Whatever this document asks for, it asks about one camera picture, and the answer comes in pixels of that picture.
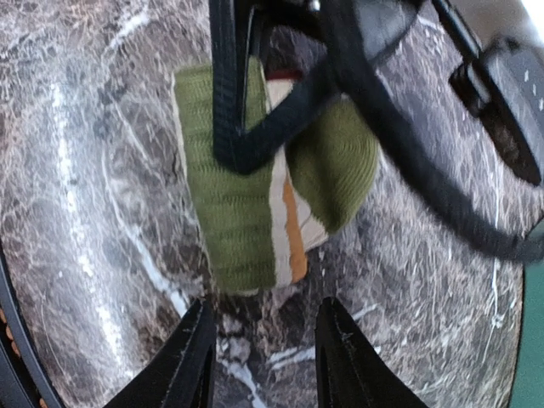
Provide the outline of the green compartment tray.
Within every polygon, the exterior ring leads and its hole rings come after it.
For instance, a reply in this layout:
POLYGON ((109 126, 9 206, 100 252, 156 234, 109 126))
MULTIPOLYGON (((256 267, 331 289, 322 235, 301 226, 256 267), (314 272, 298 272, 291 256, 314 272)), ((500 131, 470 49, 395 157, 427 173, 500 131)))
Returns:
POLYGON ((524 267, 518 358, 508 407, 543 407, 543 262, 524 267))

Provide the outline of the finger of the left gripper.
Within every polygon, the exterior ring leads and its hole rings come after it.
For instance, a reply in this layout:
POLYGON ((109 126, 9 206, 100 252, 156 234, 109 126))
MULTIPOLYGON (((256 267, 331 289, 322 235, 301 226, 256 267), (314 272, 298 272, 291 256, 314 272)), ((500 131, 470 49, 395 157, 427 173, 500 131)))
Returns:
POLYGON ((247 67, 254 1, 211 1, 213 154, 230 170, 254 170, 246 130, 247 67))
POLYGON ((261 122, 250 129, 252 151, 259 167, 231 170, 250 174, 266 164, 279 148, 299 135, 338 95, 328 61, 322 59, 261 122))

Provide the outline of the beige striped sock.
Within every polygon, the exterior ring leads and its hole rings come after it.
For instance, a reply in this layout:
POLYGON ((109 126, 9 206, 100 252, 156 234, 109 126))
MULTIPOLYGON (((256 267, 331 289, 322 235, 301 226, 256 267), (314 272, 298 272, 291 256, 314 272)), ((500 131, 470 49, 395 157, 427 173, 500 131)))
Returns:
POLYGON ((221 292, 289 286, 307 254, 350 223, 376 175, 379 146, 347 98, 335 100, 291 144, 242 176, 213 157, 213 73, 174 77, 182 168, 212 274, 221 292))

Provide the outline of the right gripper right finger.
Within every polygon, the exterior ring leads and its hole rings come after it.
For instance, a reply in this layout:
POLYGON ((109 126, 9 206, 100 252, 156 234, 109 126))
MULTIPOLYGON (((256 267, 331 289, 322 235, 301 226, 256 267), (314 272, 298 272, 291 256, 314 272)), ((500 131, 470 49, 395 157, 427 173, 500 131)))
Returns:
POLYGON ((335 297, 316 318, 315 366, 319 407, 424 407, 381 360, 335 297))

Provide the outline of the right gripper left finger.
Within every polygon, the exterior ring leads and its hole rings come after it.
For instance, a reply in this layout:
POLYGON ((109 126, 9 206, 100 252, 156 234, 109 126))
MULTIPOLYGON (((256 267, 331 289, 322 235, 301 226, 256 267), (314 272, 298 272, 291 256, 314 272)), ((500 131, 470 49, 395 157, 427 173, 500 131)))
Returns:
POLYGON ((105 407, 211 407, 216 337, 212 308, 196 300, 156 356, 105 407))

